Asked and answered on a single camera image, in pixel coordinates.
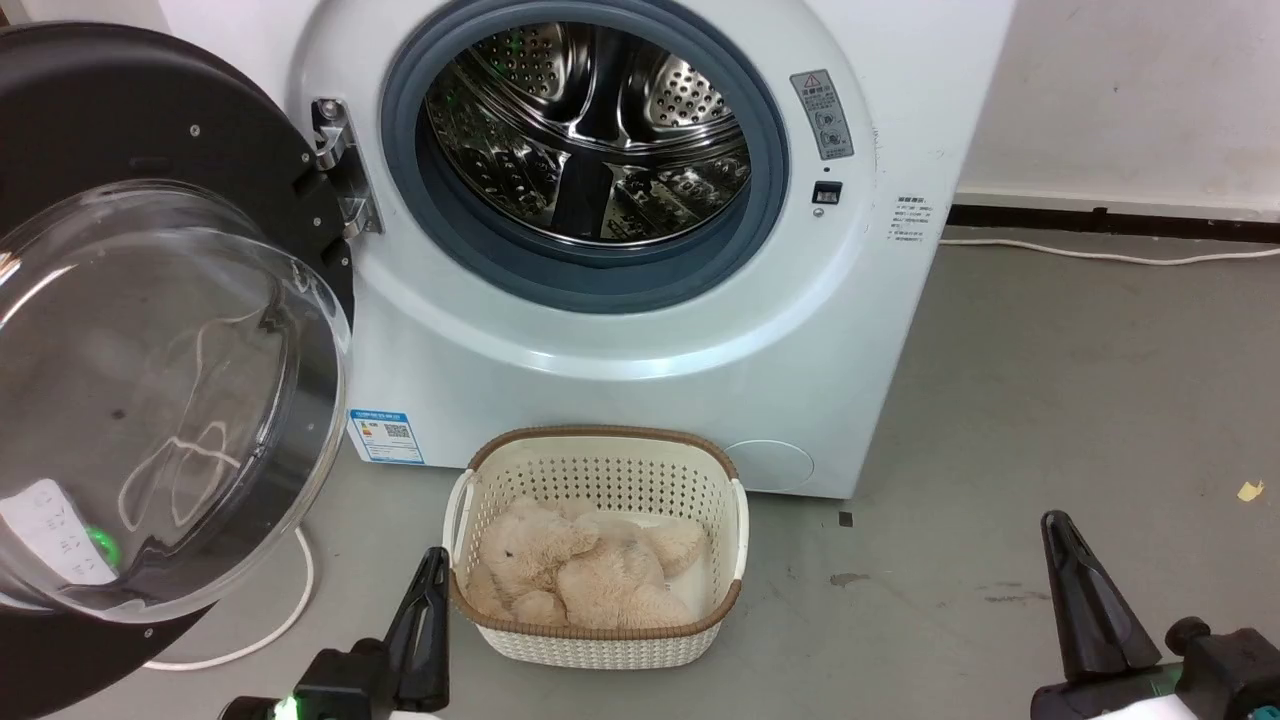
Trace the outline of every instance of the brown basket rim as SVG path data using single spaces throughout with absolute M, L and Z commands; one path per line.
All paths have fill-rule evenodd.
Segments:
M 717 445 L 700 438 L 695 434 L 681 433 L 677 430 L 662 430 L 657 428 L 635 428 L 627 425 L 556 425 L 556 427 L 541 427 L 541 428 L 522 428 L 518 430 L 511 430 L 503 433 L 492 441 L 489 441 L 479 452 L 471 459 L 471 464 L 467 469 L 472 473 L 480 469 L 480 465 L 489 459 L 499 447 L 509 445 L 521 439 L 535 439 L 535 438 L 553 438 L 553 437 L 618 437 L 618 438 L 634 438 L 634 439 L 659 439 L 666 442 L 677 442 L 681 445 L 689 445 L 701 450 L 716 459 L 717 462 L 724 469 L 724 474 L 730 479 L 737 479 L 737 469 L 733 466 L 733 461 L 728 459 Z M 687 638 L 690 635 L 696 635 L 705 633 L 707 630 L 718 625 L 728 611 L 733 609 L 733 603 L 737 602 L 737 596 L 742 592 L 742 580 L 733 579 L 730 583 L 728 592 L 724 594 L 724 600 L 710 611 L 709 615 L 698 620 L 696 623 L 689 623 L 685 625 L 675 625 L 671 628 L 644 628 L 644 629 L 628 629 L 628 630 L 594 630 L 590 628 L 554 628 L 550 625 L 534 625 L 531 623 L 517 623 L 515 620 L 499 620 L 497 618 L 490 618 L 479 610 L 476 610 L 467 598 L 462 594 L 462 587 L 458 583 L 458 574 L 454 570 L 449 571 L 449 593 L 453 596 L 453 603 L 467 616 L 468 620 L 480 625 L 483 628 L 489 628 L 493 630 L 502 630 L 504 633 L 518 633 L 522 635 L 535 635 L 541 638 L 564 638 L 575 641 L 658 641 L 668 638 Z

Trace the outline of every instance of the energy label sticker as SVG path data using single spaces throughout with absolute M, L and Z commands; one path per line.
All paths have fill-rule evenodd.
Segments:
M 426 465 L 408 415 L 380 410 L 352 410 L 351 424 L 374 462 Z

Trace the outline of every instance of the teddy bear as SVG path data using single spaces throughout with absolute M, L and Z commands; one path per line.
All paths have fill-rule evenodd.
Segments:
M 480 562 L 471 570 L 467 600 L 490 618 L 535 625 L 566 625 L 556 575 L 570 557 L 595 547 L 599 528 L 521 497 L 480 537 Z
M 485 529 L 467 600 L 492 618 L 540 625 L 682 625 L 698 618 L 664 580 L 705 544 L 694 520 L 641 528 L 589 501 L 518 498 Z

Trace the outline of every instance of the white plastic basket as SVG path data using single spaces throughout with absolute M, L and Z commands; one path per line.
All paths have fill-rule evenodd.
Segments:
M 675 628 L 552 628 L 483 615 L 460 588 L 479 562 L 480 536 L 513 500 L 582 497 L 600 510 L 689 518 L 709 538 L 704 565 L 682 575 L 682 597 L 701 618 Z M 710 647 L 733 607 L 746 566 L 746 493 L 714 445 L 685 433 L 614 427 L 535 428 L 486 445 L 453 486 L 444 547 L 458 609 L 498 652 L 515 660 L 599 670 L 644 670 L 692 662 Z

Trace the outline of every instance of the electrical cable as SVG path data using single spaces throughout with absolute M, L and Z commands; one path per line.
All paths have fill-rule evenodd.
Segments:
M 200 660 L 196 662 L 160 662 L 152 660 L 143 665 L 147 670 L 165 670 L 169 673 L 191 673 L 193 670 L 207 670 L 210 667 L 218 667 L 219 665 L 227 665 L 228 662 L 234 662 L 247 655 L 252 655 L 264 647 L 275 642 L 280 635 L 289 632 L 289 628 L 298 621 L 302 612 L 307 609 L 307 603 L 311 601 L 311 594 L 315 591 L 316 579 L 316 565 L 315 559 L 311 556 L 311 544 L 307 542 L 307 536 L 302 532 L 302 525 L 293 529 L 293 534 L 298 538 L 298 546 L 302 548 L 302 559 L 307 564 L 307 580 L 302 587 L 302 597 L 298 598 L 298 603 L 289 612 L 289 616 L 280 623 L 280 626 L 268 633 L 262 639 L 253 644 L 244 646 L 234 652 L 228 652 L 218 657 L 209 660 Z
M 1211 263 L 1215 260 L 1256 260 L 1258 258 L 1274 258 L 1280 255 L 1280 247 L 1271 250 L 1258 250 L 1254 252 L 1215 252 L 1212 255 L 1192 255 L 1190 258 L 1172 258 L 1167 260 L 1160 260 L 1153 258 L 1134 258 L 1132 255 L 1115 255 L 1111 252 L 1080 252 L 1078 250 L 1062 250 L 1059 247 L 1048 247 L 1046 245 L 1036 245 L 1034 242 L 1023 242 L 1020 240 L 998 240 L 998 238 L 982 238 L 982 240 L 943 240 L 940 245 L 951 246 L 1005 246 L 1005 247 L 1021 247 L 1024 250 L 1034 250 L 1037 252 L 1048 252 L 1050 255 L 1061 255 L 1064 258 L 1079 258 L 1083 260 L 1111 260 L 1115 263 L 1132 263 L 1135 265 L 1156 265 L 1161 268 L 1167 268 L 1172 265 L 1192 265 L 1196 263 Z
M 204 374 L 205 374 L 205 331 L 207 331 L 210 327 L 212 327 L 216 323 L 221 323 L 224 325 L 236 325 L 237 323 L 243 323 L 244 320 L 248 320 L 248 319 L 259 315 L 260 313 L 265 313 L 265 311 L 266 311 L 266 307 L 264 307 L 261 310 L 253 310 L 252 313 L 250 313 L 247 315 L 241 315 L 238 318 L 214 318 L 212 320 L 209 320 L 207 323 L 200 325 L 200 329 L 196 331 L 196 378 L 195 378 L 195 380 L 191 384 L 191 393 L 187 395 L 187 404 L 182 409 L 182 416 L 178 419 L 178 428 L 179 429 L 182 428 L 183 423 L 187 421 L 187 414 L 191 411 L 191 405 L 196 401 L 196 392 L 200 389 L 200 383 L 204 379 Z M 174 346 L 174 343 L 178 342 L 178 340 L 179 338 L 174 338 L 169 343 L 169 347 L 166 350 L 166 355 L 168 355 L 168 352 L 173 351 L 173 346 Z M 219 436 L 221 437 L 221 445 L 220 445 L 220 447 L 218 450 L 209 450 L 209 448 L 205 448 L 204 446 L 200 445 L 200 442 L 205 439 L 205 436 L 207 436 L 210 430 L 218 430 Z M 120 492 L 115 497 L 116 512 L 120 515 L 120 521 L 124 524 L 125 529 L 128 529 L 131 533 L 136 532 L 138 529 L 138 527 L 141 525 L 142 516 L 146 514 L 147 509 L 151 506 L 151 496 L 155 493 L 155 489 L 152 487 L 152 488 L 148 488 L 148 491 L 143 493 L 143 496 L 142 496 L 143 497 L 143 500 L 142 500 L 142 507 L 137 510 L 137 516 L 136 518 L 131 518 L 129 509 L 127 507 L 129 489 L 133 487 L 133 482 L 134 480 L 137 480 L 138 478 L 143 477 L 143 474 L 147 470 L 147 468 L 151 466 L 151 462 L 155 459 L 160 457 L 160 455 L 165 450 L 168 450 L 170 446 L 186 451 L 186 454 L 182 456 L 182 460 L 178 462 L 178 468 L 179 469 L 191 457 L 192 454 L 200 455 L 202 457 L 211 457 L 211 459 L 214 459 L 214 460 L 218 461 L 214 465 L 214 471 L 209 475 L 209 482 L 205 483 L 205 489 L 201 491 L 201 493 L 200 493 L 200 498 L 195 503 L 192 503 L 191 511 L 187 512 L 186 515 L 179 515 L 179 512 L 178 512 L 178 497 L 177 497 L 178 488 L 177 488 L 177 484 L 170 486 L 170 488 L 169 488 L 169 512 L 173 515 L 174 527 L 177 527 L 177 528 L 186 527 L 187 523 L 189 523 L 192 520 L 192 518 L 195 518 L 196 512 L 205 505 L 205 502 L 214 495 L 214 491 L 218 489 L 218 486 L 221 484 L 221 480 L 223 480 L 223 465 L 224 464 L 230 465 L 232 468 L 234 468 L 237 470 L 239 470 L 239 468 L 241 468 L 241 464 L 239 464 L 238 460 L 236 460 L 234 457 L 227 455 L 227 423 L 224 423 L 223 420 L 215 420 L 215 421 L 209 423 L 207 425 L 205 425 L 205 429 L 201 430 L 200 436 L 196 438 L 196 442 L 188 442 L 188 441 L 180 439 L 177 434 L 169 436 L 169 438 L 165 439 L 165 442 L 161 443 L 160 447 L 156 448 L 155 452 L 152 452 L 146 460 L 143 460 L 142 462 L 140 462 L 138 466 L 134 468 L 132 473 L 129 473 L 129 477 L 124 479 L 124 483 L 120 486 Z M 152 477 L 148 477 L 147 479 L 151 480 L 152 484 L 156 482 L 155 478 L 152 478 Z

